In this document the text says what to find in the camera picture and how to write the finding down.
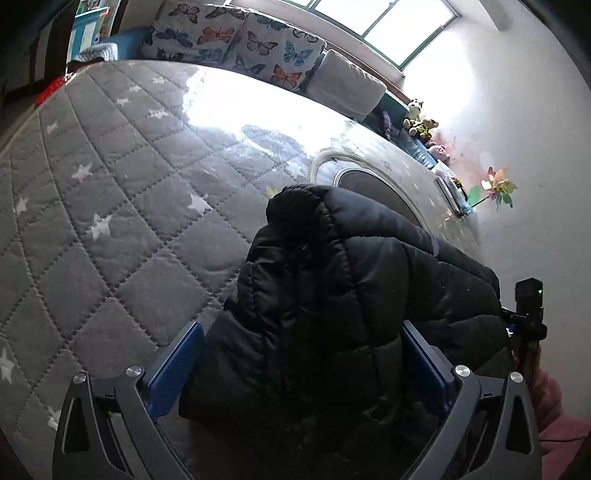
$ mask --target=white wall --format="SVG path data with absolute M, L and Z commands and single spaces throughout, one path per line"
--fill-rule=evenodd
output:
M 483 259 L 508 307 L 516 281 L 544 282 L 543 368 L 566 412 L 591 419 L 591 91 L 542 23 L 517 0 L 498 4 L 503 31 L 466 15 L 406 68 L 403 91 L 440 122 L 468 187 L 509 165 L 515 207 L 483 203 L 471 219 Z

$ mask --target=stitched seam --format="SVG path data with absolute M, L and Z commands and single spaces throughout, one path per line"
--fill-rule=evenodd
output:
M 9 165 L 10 165 L 10 172 L 11 172 L 11 178 L 12 178 L 12 161 L 9 162 Z M 15 205 L 14 205 L 14 194 L 15 193 L 14 193 L 14 184 L 12 183 L 12 181 L 11 181 L 11 190 L 12 190 L 12 199 L 11 199 L 12 200 L 12 208 L 14 208 L 15 207 Z M 23 256 L 24 256 L 25 267 L 27 269 L 27 274 L 28 274 L 29 278 L 33 281 L 33 285 L 31 286 L 31 288 L 29 288 L 29 291 L 31 289 L 33 289 L 35 291 L 35 293 L 37 294 L 37 296 L 39 297 L 39 299 L 41 300 L 41 304 L 43 305 L 43 309 L 45 310 L 45 313 L 47 314 L 47 317 L 49 318 L 51 324 L 53 325 L 53 328 L 55 328 L 57 334 L 60 337 L 60 340 L 63 343 L 63 342 L 65 342 L 65 338 L 64 338 L 61 330 L 58 328 L 57 323 L 56 323 L 55 319 L 53 318 L 53 315 L 50 313 L 49 309 L 47 308 L 47 304 L 45 303 L 45 299 L 41 295 L 41 292 L 39 291 L 39 287 L 38 287 L 37 283 L 35 282 L 35 279 L 33 278 L 33 275 L 31 273 L 31 265 L 30 265 L 29 260 L 27 258 L 27 251 L 25 249 L 24 242 L 22 241 L 22 233 L 18 229 L 18 226 L 17 226 L 17 241 L 19 242 L 19 244 L 21 246 L 21 249 L 22 249 L 22 253 L 23 253 Z M 6 339 L 6 342 L 8 343 L 8 345 L 10 345 L 10 340 L 8 340 L 8 337 L 4 334 L 4 332 L 2 333 L 2 335 Z M 16 356 L 16 353 L 14 351 L 14 348 L 11 347 L 11 350 L 13 351 L 13 357 L 15 359 L 15 363 L 17 363 L 17 356 Z M 25 374 L 25 371 L 19 366 L 19 369 L 22 372 L 22 376 L 26 379 L 28 386 L 31 388 L 31 391 L 30 391 L 29 396 L 27 397 L 27 399 L 26 399 L 26 401 L 25 401 L 25 403 L 23 405 L 23 408 L 22 408 L 21 412 L 19 413 L 19 415 L 17 417 L 17 421 L 16 421 L 16 424 L 15 424 L 17 429 L 18 429 L 18 423 L 19 423 L 19 421 L 21 419 L 21 416 L 22 416 L 23 412 L 25 411 L 25 408 L 27 406 L 27 403 L 28 403 L 29 399 L 34 395 L 35 389 L 37 388 L 37 386 L 39 385 L 39 383 L 41 381 L 43 381 L 43 379 L 45 378 L 45 375 L 47 375 L 47 372 L 49 372 L 49 369 L 51 368 L 51 366 L 53 365 L 54 362 L 55 362 L 55 360 L 52 360 L 49 363 L 49 365 L 47 366 L 47 369 L 46 369 L 45 373 L 43 373 L 43 375 L 41 376 L 41 378 L 37 382 L 35 382 L 35 383 L 33 383 L 32 381 L 30 381 L 27 378 L 27 375 Z
M 344 242 L 345 239 L 340 237 L 339 228 L 337 227 L 336 222 L 332 218 L 332 213 L 331 213 L 330 209 L 327 207 L 326 202 L 324 201 L 324 198 L 319 197 L 318 195 L 316 195 L 313 192 L 310 192 L 309 190 L 306 190 L 306 192 L 310 193 L 316 200 L 320 201 L 320 203 L 324 207 L 324 210 L 326 212 L 326 216 L 327 216 L 330 224 L 332 225 L 332 227 L 335 229 L 335 231 L 339 235 L 339 238 L 336 240 L 340 243 L 341 247 L 343 248 L 343 253 L 345 254 L 346 271 L 347 271 L 348 276 L 350 278 L 351 285 L 355 290 L 355 300 L 357 302 L 357 305 L 359 306 L 359 314 L 361 315 L 361 319 L 363 320 L 363 325 L 365 326 L 365 335 L 367 336 L 368 346 L 369 346 L 370 352 L 371 352 L 372 363 L 374 365 L 374 370 L 375 370 L 375 375 L 376 375 L 375 379 L 376 379 L 377 387 L 380 390 L 380 394 L 384 394 L 385 390 L 384 390 L 384 384 L 382 382 L 382 377 L 381 377 L 381 374 L 379 371 L 378 358 L 377 358 L 377 354 L 375 351 L 375 346 L 372 344 L 371 336 L 369 334 L 369 322 L 368 322 L 366 315 L 364 314 L 363 305 L 361 303 L 361 299 L 360 299 L 360 295 L 359 295 L 358 283 L 355 281 L 355 278 L 353 277 L 353 271 L 351 268 L 351 259 L 349 257 L 349 251 L 345 247 L 345 242 Z
M 31 183 L 37 180 L 41 175 L 43 175 L 47 171 L 47 167 L 43 167 L 39 173 L 33 176 L 30 180 L 26 181 L 24 185 L 22 185 L 18 190 L 15 191 L 15 195 L 20 195 L 21 192 L 26 189 Z
M 71 99 L 70 99 L 70 96 L 68 95 L 67 91 L 65 91 L 65 90 L 64 90 L 64 92 L 65 92 L 65 94 L 66 94 L 66 98 L 68 99 L 68 102 L 70 103 L 70 107 L 71 107 L 71 109 L 72 109 L 72 112 L 74 113 L 74 115 L 75 115 L 76 119 L 78 120 L 78 123 L 80 124 L 80 129 L 82 130 L 82 133 L 84 133 L 84 134 L 85 134 L 85 136 L 86 136 L 86 138 L 87 138 L 87 140 L 88 140 L 89 144 L 90 144 L 90 145 L 93 147 L 93 149 L 95 150 L 96 156 L 97 156 L 97 158 L 99 159 L 99 161 L 100 161 L 101 163 L 103 163 L 103 165 L 105 165 L 105 163 L 103 162 L 102 158 L 100 157 L 100 155 L 99 155 L 99 154 L 98 154 L 98 152 L 96 151 L 96 149 L 95 149 L 95 146 L 94 146 L 94 143 L 92 142 L 92 140 L 90 139 L 90 137 L 87 135 L 87 133 L 86 133 L 86 131 L 85 131 L 85 129 L 84 129 L 84 126 L 83 126 L 83 125 L 80 123 L 80 120 L 78 119 L 78 114 L 76 113 L 76 110 L 75 110 L 75 108 L 74 108 L 74 105 L 72 104 L 72 101 L 71 101 Z M 119 185 L 119 183 L 117 183 L 117 181 L 116 181 L 116 180 L 115 180 L 115 178 L 113 177 L 113 174 L 112 174 L 112 172 L 110 171 L 110 169 L 109 169 L 109 168 L 108 168 L 106 165 L 105 165 L 105 168 L 107 168 L 107 170 L 108 170 L 109 174 L 110 174 L 110 175 L 111 175 L 111 177 L 113 178 L 113 182 L 114 182 L 114 183 L 115 183 L 115 184 L 116 184 L 116 185 L 119 187 L 119 189 L 120 189 L 121 193 L 123 194 L 123 196 L 127 197 L 126 193 L 123 191 L 123 189 L 121 188 L 121 186 Z M 78 234 L 78 232 L 77 232 L 77 230 L 76 230 L 76 227 L 74 226 L 74 222 L 73 222 L 73 219 L 72 219 L 72 216 L 71 216 L 70 212 L 69 212 L 69 211 L 66 209 L 66 205 L 64 204 L 64 202 L 63 202 L 63 199 L 62 199 L 61 197 L 60 197 L 60 199 L 61 199 L 61 203 L 62 203 L 62 205 L 64 206 L 64 210 L 66 211 L 66 213 L 67 213 L 67 215 L 68 215 L 68 218 L 69 218 L 69 220 L 70 220 L 70 224 L 72 225 L 72 228 L 73 228 L 73 229 L 74 229 L 74 231 L 75 231 L 75 232 Z M 103 275 L 103 273 L 100 271 L 100 269 L 99 269 L 98 265 L 96 264 L 96 261 L 95 261 L 95 260 L 94 260 L 94 258 L 92 258 L 92 256 L 89 254 L 89 252 L 88 252 L 88 250 L 87 250 L 86 246 L 83 244 L 83 242 L 82 242 L 82 239 L 81 239 L 81 238 L 80 238 L 80 243 L 81 243 L 82 247 L 84 248 L 84 250 L 85 250 L 85 252 L 86 252 L 86 255 L 88 255 L 88 257 L 89 257 L 89 259 L 90 259 L 90 262 L 91 262 L 91 263 L 94 265 L 94 267 L 95 267 L 95 269 L 96 269 L 97 273 L 100 275 L 100 277 L 102 278 L 103 282 L 105 283 L 105 285 L 106 285 L 107 289 L 108 289 L 108 290 L 111 292 L 111 295 L 113 295 L 113 296 L 116 296 L 116 295 L 117 295 L 117 291 L 116 291 L 116 289 L 113 287 L 113 285 L 112 285 L 110 282 L 108 282 L 108 281 L 107 281 L 107 279 L 105 278 L 105 276 Z M 152 333 L 151 333 L 151 332 L 150 332 L 150 331 L 149 331 L 149 330 L 148 330 L 146 327 L 144 327 L 144 326 L 143 326 L 143 325 L 142 325 L 142 324 L 139 322 L 139 320 L 135 318 L 135 316 L 133 316 L 133 315 L 132 315 L 131 317 L 133 318 L 134 322 L 135 322 L 135 323 L 136 323 L 136 324 L 137 324 L 137 325 L 138 325 L 138 326 L 139 326 L 139 327 L 142 329 L 142 331 L 144 332 L 144 334 L 146 335 L 146 337 L 147 337 L 147 338 L 148 338 L 150 341 L 152 341 L 152 342 L 153 342 L 155 345 L 159 345 L 159 343 L 156 341 L 156 339 L 154 338 L 154 336 L 152 335 Z
M 117 104 L 116 104 L 115 102 L 113 102 L 113 100 L 112 100 L 112 99 L 111 99 L 111 98 L 110 98 L 110 97 L 109 97 L 109 96 L 106 94 L 106 92 L 105 92 L 105 91 L 102 89 L 102 87 L 101 87 L 101 86 L 100 86 L 100 85 L 99 85 L 99 84 L 96 82 L 96 80 L 95 80 L 94 78 L 92 78 L 92 77 L 89 77 L 89 78 L 90 78 L 90 79 L 91 79 L 91 80 L 92 80 L 92 81 L 95 83 L 95 85 L 96 85 L 96 86 L 97 86 L 97 87 L 98 87 L 98 88 L 99 88 L 99 89 L 102 91 L 103 95 L 105 95 L 105 96 L 106 96 L 106 97 L 109 99 L 109 101 L 110 101 L 110 102 L 113 104 L 113 106 L 114 106 L 115 108 L 118 108 Z M 74 110 L 74 106 L 72 105 L 72 102 L 71 102 L 71 101 L 70 101 L 70 105 L 72 106 L 72 111 L 74 111 L 74 114 L 75 114 L 75 115 L 77 115 L 77 114 L 76 114 L 76 111 Z M 131 123 L 131 121 L 128 121 L 128 122 L 129 122 L 130 126 L 131 126 L 131 127 L 132 127 L 132 128 L 133 128 L 133 129 L 134 129 L 136 132 L 137 132 L 137 133 L 139 133 L 139 134 L 140 134 L 140 136 L 142 136 L 142 138 L 143 138 L 143 139 L 146 141 L 146 143 L 149 143 L 149 142 L 146 140 L 146 138 L 144 137 L 144 134 L 143 134 L 142 132 L 140 132 L 140 131 L 139 131 L 139 130 L 136 128 L 136 126 L 135 126 L 134 124 L 132 124 L 132 123 Z M 98 153 L 98 151 L 97 151 L 97 149 L 96 149 L 96 147 L 95 147 L 95 145 L 94 145 L 94 142 L 93 142 L 92 140 L 90 140 L 90 138 L 89 138 L 89 142 L 90 142 L 90 144 L 92 145 L 92 147 L 95 149 L 97 156 L 98 156 L 98 157 L 101 159 L 101 161 L 102 161 L 102 158 L 100 157 L 100 154 Z M 177 174 L 179 175 L 179 177 L 181 177 L 181 178 L 182 178 L 182 176 L 181 176 L 181 175 L 178 173 L 178 170 L 175 168 L 175 166 L 174 166 L 174 165 L 172 165 L 172 164 L 171 164 L 171 163 L 170 163 L 170 162 L 169 162 L 169 161 L 168 161 L 166 158 L 164 158 L 164 157 L 163 157 L 163 156 L 160 154 L 160 152 L 159 152 L 158 150 L 154 149 L 154 151 L 155 151 L 155 152 L 156 152 L 158 155 L 160 155 L 160 157 L 161 157 L 161 158 L 162 158 L 162 159 L 163 159 L 163 160 L 164 160 L 164 161 L 165 161 L 165 162 L 166 162 L 166 163 L 167 163 L 167 164 L 168 164 L 168 165 L 169 165 L 169 166 L 170 166 L 170 167 L 171 167 L 171 168 L 172 168 L 174 171 L 176 171 L 176 172 L 177 172 Z M 126 192 L 123 190 L 123 188 L 121 187 L 121 185 L 119 184 L 119 182 L 117 182 L 117 180 L 116 180 L 115 176 L 113 175 L 113 172 L 110 170 L 110 168 L 109 168 L 108 166 L 107 166 L 107 169 L 109 169 L 109 172 L 111 173 L 111 176 L 113 177 L 113 181 L 114 181 L 114 182 L 117 184 L 117 186 L 119 187 L 119 189 L 121 190 L 121 192 L 123 193 L 123 195 L 124 195 L 125 197 L 127 197 L 127 198 L 128 198 L 128 200 L 129 200 L 129 197 L 128 197 L 127 193 L 126 193 Z M 149 228 L 150 228 L 150 229 L 151 229 L 151 230 L 154 232 L 154 234 L 155 234 L 155 235 L 156 235 L 158 238 L 160 238 L 160 235 L 158 235 L 158 233 L 157 233 L 157 232 L 158 232 L 158 229 L 157 229 L 156 227 L 152 226 L 152 224 L 151 224 L 151 223 L 150 223 L 150 222 L 149 222 L 149 221 L 148 221 L 148 220 L 147 220 L 147 219 L 144 217 L 144 215 L 142 214 L 142 212 L 140 211 L 140 209 L 139 209 L 139 208 L 138 208 L 138 207 L 137 207 L 135 204 L 133 204 L 133 205 L 134 205 L 134 208 L 135 208 L 136 212 L 138 213 L 138 215 L 139 215 L 139 216 L 140 216 L 140 217 L 141 217 L 141 218 L 144 220 L 144 222 L 145 222 L 145 223 L 148 225 L 148 227 L 149 227 Z M 162 234 L 162 236 L 168 239 L 168 235 L 164 235 L 164 234 Z M 191 275 L 191 276 L 192 276 L 192 277 L 193 277 L 193 278 L 196 280 L 196 282 L 198 283 L 198 285 L 199 285 L 201 288 L 205 289 L 205 291 L 206 291 L 206 292 L 207 292 L 209 295 L 213 295 L 213 294 L 211 293 L 211 291 L 209 290 L 209 288 L 208 288 L 208 287 L 205 285 L 205 283 L 204 283 L 204 282 L 202 282 L 202 280 L 201 280 L 201 279 L 200 279 L 200 278 L 199 278 L 199 277 L 198 277 L 198 276 L 197 276 L 197 275 L 196 275 L 194 272 L 192 272 L 191 270 L 189 270 L 189 269 L 188 269 L 188 268 L 187 268 L 185 265 L 183 265 L 183 267 L 184 267 L 184 268 L 185 268 L 185 270 L 186 270 L 186 271 L 187 271 L 187 272 L 188 272 L 188 273 L 189 273 L 189 274 L 190 274 L 190 275 Z

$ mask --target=white star pattern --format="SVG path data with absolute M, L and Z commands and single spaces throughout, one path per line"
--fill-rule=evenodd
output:
M 164 109 L 162 109 L 162 110 L 149 109 L 149 112 L 150 112 L 150 116 L 148 118 L 156 117 L 158 120 L 160 120 L 162 117 L 168 116 L 168 112 L 165 111 Z
M 12 384 L 12 369 L 14 368 L 14 362 L 11 362 L 6 356 L 6 348 L 2 349 L 2 356 L 0 356 L 0 370 L 2 371 L 2 380 L 8 381 Z
M 302 173 L 302 170 L 301 170 L 301 165 L 298 162 L 295 162 L 295 161 L 287 162 L 287 166 L 285 169 L 289 170 L 295 178 L 297 178 L 298 176 L 300 176 L 300 177 L 304 176 L 304 174 Z
M 109 222 L 113 218 L 112 215 L 107 215 L 105 218 L 101 218 L 95 213 L 94 221 L 95 224 L 90 227 L 90 233 L 92 233 L 92 239 L 96 240 L 101 235 L 111 236 L 111 230 L 109 229 Z
M 47 420 L 47 426 L 54 429 L 57 432 L 57 426 L 60 423 L 61 410 L 55 411 L 53 408 L 48 407 L 49 419 Z
M 24 199 L 24 198 L 22 198 L 22 197 L 19 197 L 19 198 L 18 198 L 18 203 L 17 203 L 17 206 L 16 206 L 16 208 L 14 209 L 14 213 L 16 213 L 16 214 L 17 214 L 17 217 L 18 217 L 18 216 L 19 216 L 19 215 L 20 215 L 22 212 L 26 212 L 26 211 L 27 211 L 27 203 L 28 203 L 28 201 L 29 201 L 29 199 L 28 199 L 28 198 L 26 198 L 26 199 Z
M 80 183 L 82 183 L 83 181 L 86 180 L 86 177 L 90 177 L 92 175 L 92 172 L 90 171 L 91 166 L 92 166 L 92 162 L 90 162 L 85 167 L 83 167 L 82 165 L 79 165 L 78 170 L 76 170 L 76 172 L 72 174 L 72 178 L 76 179 Z
M 50 134 L 57 128 L 57 122 L 53 122 L 51 125 L 47 126 L 47 133 Z
M 197 213 L 203 213 L 205 210 L 211 210 L 209 204 L 203 200 L 199 195 L 191 194 L 191 205 L 187 207 L 190 210 L 195 210 Z

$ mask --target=quilted bed cover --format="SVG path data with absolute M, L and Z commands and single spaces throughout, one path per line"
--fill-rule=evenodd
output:
M 220 98 L 218 76 L 245 90 Z M 72 376 L 118 375 L 191 319 L 207 329 L 268 198 L 302 174 L 295 159 L 305 153 L 289 137 L 226 113 L 255 84 L 264 85 L 189 64 L 97 64 L 3 150 L 0 427 L 35 479 L 51 478 Z M 193 469 L 190 422 L 173 411 L 160 423 Z

